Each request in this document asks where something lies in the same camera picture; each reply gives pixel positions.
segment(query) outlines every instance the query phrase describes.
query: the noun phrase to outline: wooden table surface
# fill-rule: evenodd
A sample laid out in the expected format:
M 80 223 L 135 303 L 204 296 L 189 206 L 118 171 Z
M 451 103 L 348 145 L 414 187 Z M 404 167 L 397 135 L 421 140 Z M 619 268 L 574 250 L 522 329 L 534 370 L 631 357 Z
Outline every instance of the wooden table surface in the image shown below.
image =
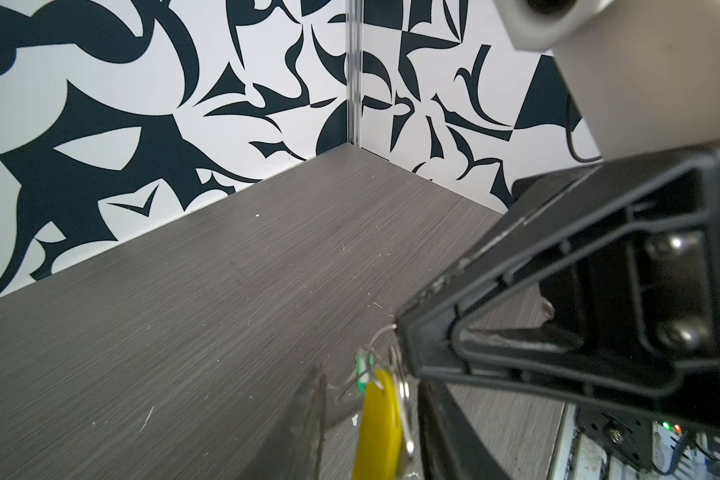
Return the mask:
M 345 379 L 497 218 L 344 145 L 0 298 L 0 478 L 235 478 L 310 366 Z M 494 317 L 538 322 L 538 294 Z M 544 478 L 561 403 L 454 392 L 511 475 Z M 327 434 L 322 478 L 350 477 L 356 433 Z

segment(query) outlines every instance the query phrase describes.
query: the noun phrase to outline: yellow key tag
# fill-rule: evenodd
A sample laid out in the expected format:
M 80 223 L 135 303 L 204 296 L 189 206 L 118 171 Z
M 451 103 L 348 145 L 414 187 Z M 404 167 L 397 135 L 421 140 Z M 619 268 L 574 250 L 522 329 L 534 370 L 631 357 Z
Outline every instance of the yellow key tag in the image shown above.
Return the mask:
M 374 370 L 384 389 L 368 382 L 352 480 L 394 480 L 398 472 L 403 425 L 392 374 Z

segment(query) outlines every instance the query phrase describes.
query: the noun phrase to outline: black and white patterned wall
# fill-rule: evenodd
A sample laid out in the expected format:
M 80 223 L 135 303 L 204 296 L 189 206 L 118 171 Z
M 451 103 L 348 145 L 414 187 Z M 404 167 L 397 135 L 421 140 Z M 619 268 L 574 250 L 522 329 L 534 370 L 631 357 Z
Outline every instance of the black and white patterned wall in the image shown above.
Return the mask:
M 517 178 L 597 147 L 552 53 L 517 52 L 490 0 L 365 0 L 361 146 L 505 212 Z
M 0 0 L 0 295 L 346 142 L 344 0 Z

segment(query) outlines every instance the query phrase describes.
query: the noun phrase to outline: green key tag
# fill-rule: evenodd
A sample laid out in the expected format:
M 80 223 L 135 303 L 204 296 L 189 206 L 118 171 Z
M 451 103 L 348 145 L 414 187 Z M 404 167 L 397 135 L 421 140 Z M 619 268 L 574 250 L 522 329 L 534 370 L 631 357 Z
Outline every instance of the green key tag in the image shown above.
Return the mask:
M 368 370 L 368 364 L 366 362 L 366 359 L 370 359 L 371 366 L 374 366 L 375 364 L 375 359 L 373 358 L 373 354 L 371 353 L 359 352 L 355 359 L 357 360 L 358 364 L 358 375 Z M 365 387 L 370 380 L 371 376 L 368 372 L 360 375 L 360 377 L 358 378 L 358 390 L 360 390 L 360 393 L 365 395 Z

